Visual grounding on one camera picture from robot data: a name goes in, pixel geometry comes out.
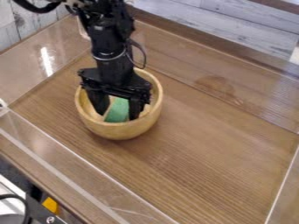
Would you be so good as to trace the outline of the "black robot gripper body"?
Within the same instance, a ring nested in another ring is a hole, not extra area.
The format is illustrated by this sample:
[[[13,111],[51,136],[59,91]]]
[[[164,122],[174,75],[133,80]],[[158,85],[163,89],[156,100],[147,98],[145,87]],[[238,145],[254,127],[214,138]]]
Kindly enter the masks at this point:
[[[108,96],[129,100],[132,97],[140,99],[140,104],[151,102],[152,84],[133,69],[133,64],[127,57],[112,61],[97,61],[96,67],[79,70],[81,87],[104,91]]]

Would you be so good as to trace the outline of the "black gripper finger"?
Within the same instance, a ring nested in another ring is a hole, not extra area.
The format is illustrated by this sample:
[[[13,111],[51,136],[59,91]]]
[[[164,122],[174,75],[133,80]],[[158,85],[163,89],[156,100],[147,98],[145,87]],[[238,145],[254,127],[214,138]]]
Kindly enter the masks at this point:
[[[87,93],[93,109],[103,116],[109,106],[108,94],[101,90],[91,88],[87,88]]]
[[[140,99],[137,97],[132,97],[128,102],[129,107],[129,119],[135,120],[140,114]]]

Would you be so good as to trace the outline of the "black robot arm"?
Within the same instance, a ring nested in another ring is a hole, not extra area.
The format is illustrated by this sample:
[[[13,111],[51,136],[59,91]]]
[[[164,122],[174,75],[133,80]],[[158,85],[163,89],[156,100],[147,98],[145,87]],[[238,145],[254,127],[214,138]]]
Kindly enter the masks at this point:
[[[79,70],[81,88],[92,107],[104,114],[112,96],[128,100],[128,118],[135,120],[151,103],[152,84],[136,73],[131,39],[135,20],[124,0],[45,0],[39,7],[28,0],[13,2],[32,13],[44,14],[64,5],[77,16],[91,40],[91,53],[97,65]]]

